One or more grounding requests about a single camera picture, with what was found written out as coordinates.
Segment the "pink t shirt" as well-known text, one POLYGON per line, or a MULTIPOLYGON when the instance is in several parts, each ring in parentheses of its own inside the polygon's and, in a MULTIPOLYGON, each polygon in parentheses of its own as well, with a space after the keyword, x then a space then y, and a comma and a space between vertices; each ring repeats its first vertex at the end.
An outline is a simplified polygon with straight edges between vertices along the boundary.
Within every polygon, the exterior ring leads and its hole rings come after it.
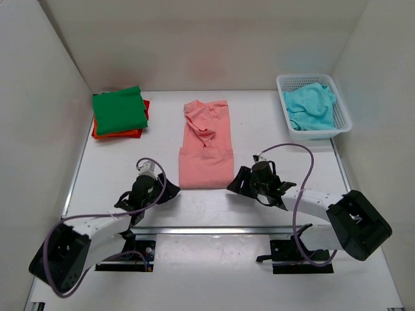
POLYGON ((184 105, 184 140, 179 151, 179 186, 225 189, 234 179, 230 111, 225 100, 184 105))

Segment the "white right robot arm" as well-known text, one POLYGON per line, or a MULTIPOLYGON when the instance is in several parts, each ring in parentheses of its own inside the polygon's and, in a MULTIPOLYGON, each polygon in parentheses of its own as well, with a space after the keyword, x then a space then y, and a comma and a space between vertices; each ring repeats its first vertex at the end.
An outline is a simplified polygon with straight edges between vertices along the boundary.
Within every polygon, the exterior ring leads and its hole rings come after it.
POLYGON ((260 161, 252 167, 241 167, 227 186, 233 193, 259 200, 267 207, 308 214, 325 221, 324 225, 297 226, 292 222, 290 250, 297 259, 306 259, 314 251, 345 251, 352 258, 365 261, 392 235, 392 228, 366 196, 351 190, 330 194, 303 189, 282 181, 272 161, 260 161))

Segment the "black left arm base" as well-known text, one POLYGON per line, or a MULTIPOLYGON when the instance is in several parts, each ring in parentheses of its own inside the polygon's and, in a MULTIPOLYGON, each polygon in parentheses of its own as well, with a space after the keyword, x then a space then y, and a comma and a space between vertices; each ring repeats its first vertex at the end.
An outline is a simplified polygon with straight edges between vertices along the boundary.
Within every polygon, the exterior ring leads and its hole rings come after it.
POLYGON ((155 255, 156 234, 133 230, 126 235, 121 254, 97 264, 95 271, 151 273, 155 255))

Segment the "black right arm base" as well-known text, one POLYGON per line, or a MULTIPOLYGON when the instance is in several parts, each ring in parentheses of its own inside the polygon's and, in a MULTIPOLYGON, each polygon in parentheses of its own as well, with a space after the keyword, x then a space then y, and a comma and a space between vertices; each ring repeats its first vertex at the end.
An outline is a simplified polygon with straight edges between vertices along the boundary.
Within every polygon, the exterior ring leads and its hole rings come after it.
POLYGON ((335 255, 334 231, 329 225, 305 224, 297 228, 299 244, 291 227, 260 227, 268 235, 270 253, 259 255, 256 262, 269 261, 274 275, 332 274, 335 255))

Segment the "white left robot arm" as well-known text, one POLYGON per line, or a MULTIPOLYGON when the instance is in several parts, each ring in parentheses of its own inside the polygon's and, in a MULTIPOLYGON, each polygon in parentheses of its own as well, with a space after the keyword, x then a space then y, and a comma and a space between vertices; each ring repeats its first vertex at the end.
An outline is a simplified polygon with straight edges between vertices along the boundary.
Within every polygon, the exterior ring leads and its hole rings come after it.
POLYGON ((105 217, 71 219, 59 224, 49 236, 47 249, 40 247, 29 264, 29 272, 49 284, 44 264, 56 289, 66 293, 82 274, 109 257, 132 256, 136 242, 131 228, 144 217, 144 208, 163 204, 177 196, 180 187, 164 178, 141 175, 132 189, 123 193, 105 217))

